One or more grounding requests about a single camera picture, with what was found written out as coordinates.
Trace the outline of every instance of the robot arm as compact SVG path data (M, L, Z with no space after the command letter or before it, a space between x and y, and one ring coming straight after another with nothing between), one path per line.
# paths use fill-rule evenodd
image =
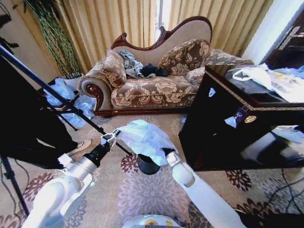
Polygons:
M166 151L172 175L214 228L245 228L239 215L174 151Z
M60 228L81 204L94 185L92 173L116 142L119 130L103 135L101 144L79 162L66 154L59 161L66 167L65 175L44 185L33 203L33 210L23 228ZM173 170L173 178L214 228L244 228L239 215L172 149L163 149Z
M120 131L105 134L101 143L79 162L63 154L59 161L66 168L65 174L44 185L33 202L33 210L23 228L60 228L80 206L87 192L94 185L93 172L102 158L111 151Z

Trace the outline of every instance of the gray clothing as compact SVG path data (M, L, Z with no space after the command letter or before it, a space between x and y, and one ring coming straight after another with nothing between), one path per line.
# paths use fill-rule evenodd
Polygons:
M124 49L119 50L118 53L124 59L124 68L127 75L134 78L144 78L144 76L141 74L143 65L141 62L136 60L135 55Z

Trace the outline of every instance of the carpet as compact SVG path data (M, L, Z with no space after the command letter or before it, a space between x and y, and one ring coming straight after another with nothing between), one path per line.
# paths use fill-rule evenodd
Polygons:
M178 139L182 128L181 120L184 117L184 114L128 115L107 119L94 117L93 121L106 132L110 132L132 120L144 119L164 130L184 159ZM89 148L73 156L75 160L90 152L100 141L98 131L89 125L76 132L69 126L67 129L75 141L84 138L91 138L93 141ZM212 227L174 181L168 166L161 167L155 175L147 176L139 171L137 159L135 154L129 156L115 146L94 172L95 186L89 191L80 208L65 221L65 228L119 228L127 219L142 214L167 215L187 228ZM60 172L44 170L19 161L29 173L28 180L25 171L14 160L10 161L26 203L31 209L39 189L60 175ZM285 186L280 169L206 171L197 174L232 207L246 213L260 217L270 213L299 213L291 201L288 188L279 191L271 203L266 204L276 189ZM285 169L285 176L291 183L303 178L304 174L301 169ZM3 181L17 199L11 183L6 179ZM304 212L304 181L291 188L296 196L295 202ZM18 202L14 212L14 202L3 185L0 186L0 192L0 227L16 228L24 221L24 215Z

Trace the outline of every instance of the black plastic cup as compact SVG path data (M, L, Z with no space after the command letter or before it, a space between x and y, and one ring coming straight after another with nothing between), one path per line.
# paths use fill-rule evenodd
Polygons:
M160 167L155 164L150 157L139 154L138 155L138 168L139 170L146 175L156 174Z

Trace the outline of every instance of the gold trim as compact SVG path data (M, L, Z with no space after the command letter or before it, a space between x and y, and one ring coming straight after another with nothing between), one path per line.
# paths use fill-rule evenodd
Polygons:
M215 78L211 73L209 73L207 70L205 72L214 80L216 81L221 87L223 87L225 90L227 90L231 95L233 95L239 102L241 102L243 105L245 105L250 111L298 111L298 110L304 110L304 107L270 107L270 108L255 108L252 107L250 104L248 104L244 99L242 99L239 95L234 93L231 89L229 89L227 86L225 86L222 82L220 82L217 78Z

